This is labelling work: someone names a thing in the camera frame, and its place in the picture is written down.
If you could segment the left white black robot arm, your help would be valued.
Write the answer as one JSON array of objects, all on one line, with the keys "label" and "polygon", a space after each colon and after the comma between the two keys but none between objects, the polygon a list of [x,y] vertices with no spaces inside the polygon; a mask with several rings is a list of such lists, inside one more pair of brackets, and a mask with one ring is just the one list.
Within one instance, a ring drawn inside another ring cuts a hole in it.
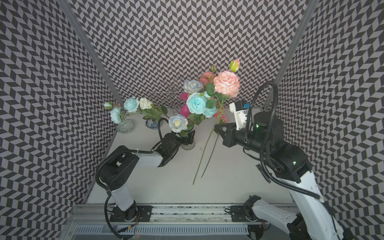
[{"label": "left white black robot arm", "polygon": [[164,167],[176,156],[181,146],[194,144],[194,129],[187,131],[185,136],[181,132],[171,132],[163,136],[160,129],[163,121],[170,122],[165,118],[158,121],[160,141],[150,151],[130,150],[119,146],[97,168],[96,182],[115,201],[111,218],[118,222],[140,219],[141,211],[130,195],[128,186],[128,179],[135,167]]}]

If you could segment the peach pink peony stem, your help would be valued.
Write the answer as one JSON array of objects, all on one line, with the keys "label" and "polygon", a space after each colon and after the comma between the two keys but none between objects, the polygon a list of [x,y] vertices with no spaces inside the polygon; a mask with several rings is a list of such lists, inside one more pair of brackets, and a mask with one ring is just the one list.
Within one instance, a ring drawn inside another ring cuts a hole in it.
[{"label": "peach pink peony stem", "polygon": [[213,79],[213,85],[215,86],[215,97],[218,100],[219,109],[214,117],[216,118],[215,126],[217,124],[226,123],[227,117],[225,116],[225,103],[229,99],[236,98],[240,93],[240,80],[237,75],[241,66],[240,60],[232,60],[229,65],[229,70],[219,73]]}]

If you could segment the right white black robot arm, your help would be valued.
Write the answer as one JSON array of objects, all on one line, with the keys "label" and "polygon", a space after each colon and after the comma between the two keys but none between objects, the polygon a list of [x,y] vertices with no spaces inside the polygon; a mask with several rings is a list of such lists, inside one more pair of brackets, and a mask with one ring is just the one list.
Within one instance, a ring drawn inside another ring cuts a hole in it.
[{"label": "right white black robot arm", "polygon": [[289,190],[299,212],[290,213],[268,204],[253,195],[244,204],[250,221],[263,221],[279,228],[292,240],[351,240],[350,230],[339,224],[332,208],[323,198],[305,152],[284,140],[284,124],[277,118],[279,89],[269,81],[262,89],[271,88],[273,101],[270,111],[253,114],[255,101],[236,102],[231,108],[234,123],[219,124],[215,131],[223,145],[239,145],[246,155],[258,153],[257,169],[268,183]]}]

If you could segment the pink ranunculus spray stem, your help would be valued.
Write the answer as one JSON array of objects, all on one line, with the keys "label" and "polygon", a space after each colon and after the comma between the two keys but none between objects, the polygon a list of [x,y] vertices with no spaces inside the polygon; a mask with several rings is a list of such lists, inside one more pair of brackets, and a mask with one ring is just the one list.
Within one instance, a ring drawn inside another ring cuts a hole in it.
[{"label": "pink ranunculus spray stem", "polygon": [[207,83],[213,83],[214,78],[216,77],[216,66],[211,65],[209,70],[201,75],[201,77],[198,79],[199,82],[201,82],[204,86],[204,88],[207,86]]}]

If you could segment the clear glass vase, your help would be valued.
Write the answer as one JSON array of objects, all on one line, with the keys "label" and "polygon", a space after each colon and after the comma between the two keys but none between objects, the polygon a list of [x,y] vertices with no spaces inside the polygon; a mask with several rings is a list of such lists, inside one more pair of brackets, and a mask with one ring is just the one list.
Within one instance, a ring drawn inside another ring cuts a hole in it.
[{"label": "clear glass vase", "polygon": [[195,137],[195,133],[196,131],[193,130],[193,131],[190,131],[187,133],[187,135],[185,137],[182,137],[181,138],[181,142],[182,142],[182,149],[188,151],[188,150],[191,150],[195,147],[196,145],[196,142],[194,140],[194,137]]}]

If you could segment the teal and white flower spray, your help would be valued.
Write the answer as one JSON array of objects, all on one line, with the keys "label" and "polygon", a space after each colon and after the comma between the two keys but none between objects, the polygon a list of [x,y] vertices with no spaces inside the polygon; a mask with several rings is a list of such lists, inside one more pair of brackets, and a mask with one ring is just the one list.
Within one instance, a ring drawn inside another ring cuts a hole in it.
[{"label": "teal and white flower spray", "polygon": [[121,125],[129,116],[140,114],[144,120],[159,121],[161,118],[169,118],[168,110],[164,106],[155,105],[148,98],[131,97],[122,105],[112,102],[104,102],[103,107],[109,110],[111,121]]}]

